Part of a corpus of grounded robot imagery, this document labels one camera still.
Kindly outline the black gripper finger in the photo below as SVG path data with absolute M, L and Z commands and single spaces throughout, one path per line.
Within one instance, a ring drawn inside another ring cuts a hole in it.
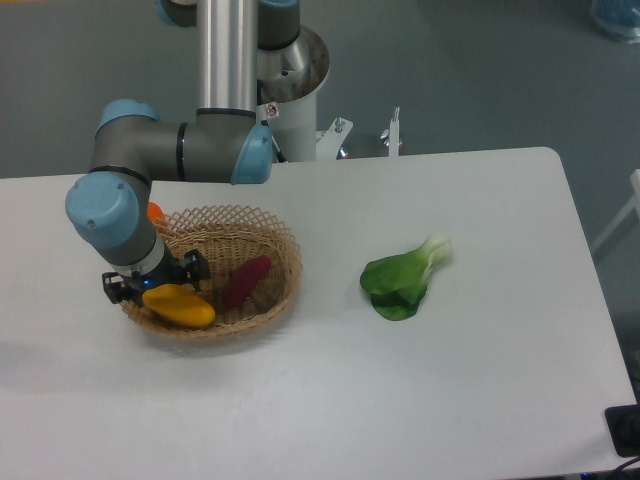
M 101 280 L 103 291 L 112 304 L 131 300 L 131 287 L 117 272 L 105 272 Z
M 211 278 L 209 263 L 204 255 L 198 250 L 193 249 L 185 253 L 180 261 L 182 269 L 182 277 L 186 283 L 190 284 L 196 292 L 200 292 L 201 282 Z

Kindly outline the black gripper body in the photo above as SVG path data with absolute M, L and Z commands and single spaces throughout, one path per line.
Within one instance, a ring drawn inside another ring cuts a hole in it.
M 181 279 L 180 262 L 169 252 L 165 252 L 160 262 L 148 272 L 141 267 L 123 269 L 120 273 L 125 284 L 136 294 L 165 284 L 178 284 Z

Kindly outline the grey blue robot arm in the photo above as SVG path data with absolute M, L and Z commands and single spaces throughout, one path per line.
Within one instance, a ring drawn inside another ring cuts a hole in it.
M 113 303 L 140 301 L 165 284 L 209 275 L 202 255 L 174 257 L 149 219 L 154 181 L 261 184 L 276 156 L 257 115 L 262 52 L 281 52 L 300 35 L 295 1 L 159 1 L 168 24 L 199 34 L 196 119 L 172 124 L 145 103 L 108 104 L 94 137 L 90 171 L 69 190 L 65 210 L 78 234 L 109 263 L 103 289 Z

